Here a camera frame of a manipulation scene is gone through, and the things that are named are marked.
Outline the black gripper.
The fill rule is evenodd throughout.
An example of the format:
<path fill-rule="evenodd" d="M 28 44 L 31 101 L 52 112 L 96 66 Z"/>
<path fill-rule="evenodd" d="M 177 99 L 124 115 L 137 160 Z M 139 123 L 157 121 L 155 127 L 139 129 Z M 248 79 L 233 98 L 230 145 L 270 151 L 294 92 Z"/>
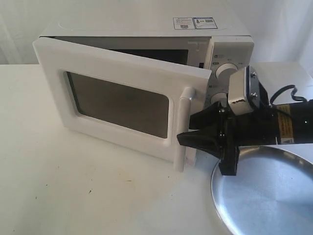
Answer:
<path fill-rule="evenodd" d="M 235 176 L 239 160 L 239 147 L 272 145 L 277 143 L 277 114 L 270 108 L 268 93 L 259 85 L 260 106 L 251 113 L 232 116 L 225 124 L 225 146 L 220 148 L 217 127 L 208 127 L 221 119 L 223 106 L 215 102 L 190 116 L 189 131 L 177 135 L 181 146 L 209 153 L 220 159 L 219 169 L 223 176 Z"/>

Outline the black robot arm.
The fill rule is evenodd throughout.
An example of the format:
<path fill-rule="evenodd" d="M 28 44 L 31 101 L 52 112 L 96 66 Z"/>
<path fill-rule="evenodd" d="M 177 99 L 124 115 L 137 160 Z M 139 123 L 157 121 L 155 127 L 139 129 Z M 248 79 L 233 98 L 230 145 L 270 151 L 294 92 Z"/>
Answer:
<path fill-rule="evenodd" d="M 259 104 L 242 115 L 215 102 L 190 117 L 189 131 L 178 134 L 178 142 L 215 156 L 221 174 L 235 176 L 241 146 L 313 142 L 313 101 L 296 92 L 288 85 L 269 98 L 260 86 Z"/>

